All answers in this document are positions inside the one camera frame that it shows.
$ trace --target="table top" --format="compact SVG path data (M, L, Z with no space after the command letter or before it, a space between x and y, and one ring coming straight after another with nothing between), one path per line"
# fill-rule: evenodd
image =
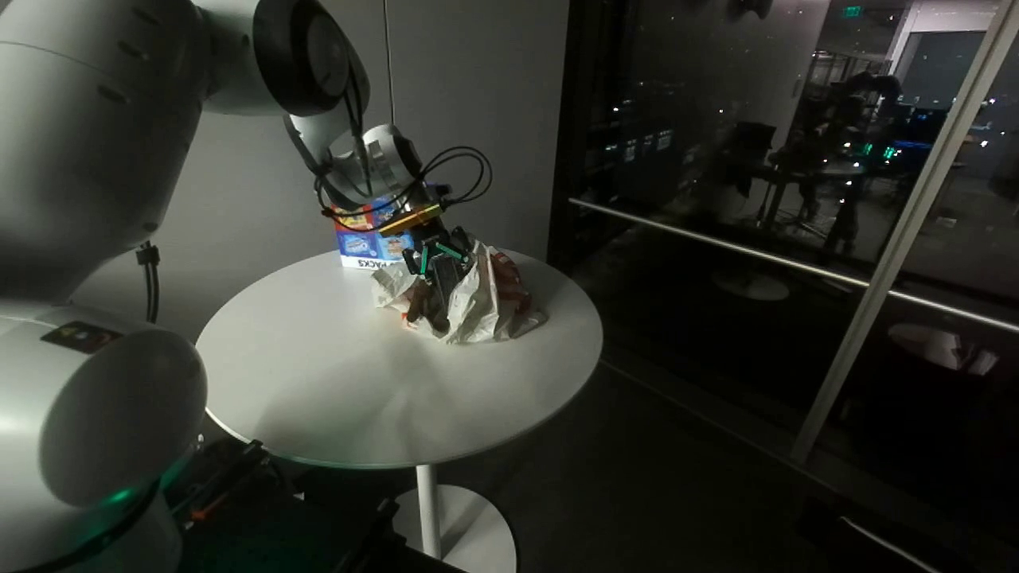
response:
M197 337L210 417L325 468L452 462L545 423L599 366L602 318L560 271L506 255L548 322L474 347L408 331L334 251L252 283Z

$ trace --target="round white table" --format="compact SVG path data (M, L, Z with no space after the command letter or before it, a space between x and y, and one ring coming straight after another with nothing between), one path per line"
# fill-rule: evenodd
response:
M433 465L554 417L595 372L602 318L554 267L513 255L548 322L516 341L452 347L376 302L373 274L334 251L232 296L201 331L207 414L239 439L318 468L417 468L408 541L459 570L516 570L506 519Z

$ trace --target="crumpled paper bag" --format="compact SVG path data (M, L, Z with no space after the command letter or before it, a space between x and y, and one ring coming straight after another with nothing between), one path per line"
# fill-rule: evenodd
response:
M408 312L408 296L420 290L420 280L408 267L379 267L379 302ZM446 302L449 331L436 334L424 318L408 322L411 331L443 337L449 344L506 341L535 331L548 315L525 290L525 280L513 258L474 242L471 271L455 283Z

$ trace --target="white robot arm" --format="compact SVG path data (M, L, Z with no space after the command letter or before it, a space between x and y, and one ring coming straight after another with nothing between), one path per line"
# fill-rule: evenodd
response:
M0 0L0 573L175 570L156 487L201 360L61 302L162 223L204 105L287 115L334 204L411 178L392 131L360 140L366 76L315 0Z

